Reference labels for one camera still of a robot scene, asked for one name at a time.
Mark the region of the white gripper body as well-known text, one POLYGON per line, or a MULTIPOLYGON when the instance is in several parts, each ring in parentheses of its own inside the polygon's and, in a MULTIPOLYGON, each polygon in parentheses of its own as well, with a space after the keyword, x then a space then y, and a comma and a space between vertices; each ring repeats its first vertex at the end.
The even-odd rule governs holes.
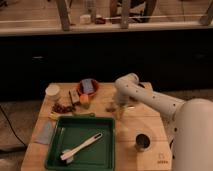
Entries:
POLYGON ((128 103, 128 97, 121 93, 116 93, 114 95, 114 104, 115 104, 115 117, 117 120, 120 120, 123 116, 125 106, 128 103))

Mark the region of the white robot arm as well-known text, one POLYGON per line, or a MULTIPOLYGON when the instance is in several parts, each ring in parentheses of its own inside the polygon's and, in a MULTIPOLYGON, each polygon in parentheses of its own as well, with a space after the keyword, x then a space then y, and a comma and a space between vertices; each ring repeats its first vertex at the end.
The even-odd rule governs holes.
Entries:
POLYGON ((143 88, 135 73, 118 78, 115 88, 119 102, 132 97, 175 121, 172 171, 213 171, 212 101, 185 101, 143 88))

